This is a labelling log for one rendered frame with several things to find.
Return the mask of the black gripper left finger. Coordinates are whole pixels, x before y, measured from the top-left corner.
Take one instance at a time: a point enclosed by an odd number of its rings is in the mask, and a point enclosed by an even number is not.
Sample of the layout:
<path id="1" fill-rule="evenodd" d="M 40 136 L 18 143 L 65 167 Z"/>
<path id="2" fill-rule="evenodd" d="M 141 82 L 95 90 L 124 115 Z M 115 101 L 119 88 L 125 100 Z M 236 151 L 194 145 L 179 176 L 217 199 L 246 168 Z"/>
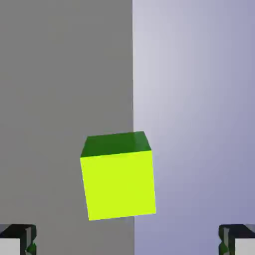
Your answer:
<path id="1" fill-rule="evenodd" d="M 0 224 L 0 255 L 37 255 L 33 224 Z"/>

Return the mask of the small yellow-green cube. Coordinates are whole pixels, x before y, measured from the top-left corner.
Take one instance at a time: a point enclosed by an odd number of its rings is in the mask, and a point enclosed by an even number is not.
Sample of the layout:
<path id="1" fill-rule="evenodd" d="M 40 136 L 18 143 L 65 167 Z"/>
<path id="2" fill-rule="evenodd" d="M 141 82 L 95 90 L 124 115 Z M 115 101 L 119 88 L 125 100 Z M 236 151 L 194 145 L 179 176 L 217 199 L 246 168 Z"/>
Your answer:
<path id="1" fill-rule="evenodd" d="M 145 132 L 89 136 L 80 163 L 90 221 L 156 213 L 152 149 Z"/>

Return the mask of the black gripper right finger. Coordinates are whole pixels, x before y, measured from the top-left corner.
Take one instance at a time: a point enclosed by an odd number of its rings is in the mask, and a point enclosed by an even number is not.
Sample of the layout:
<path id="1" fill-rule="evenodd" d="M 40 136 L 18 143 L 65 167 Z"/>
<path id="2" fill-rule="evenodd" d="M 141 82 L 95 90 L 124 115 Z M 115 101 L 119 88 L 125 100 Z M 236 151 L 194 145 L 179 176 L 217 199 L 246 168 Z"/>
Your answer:
<path id="1" fill-rule="evenodd" d="M 255 224 L 219 225 L 219 255 L 255 255 Z"/>

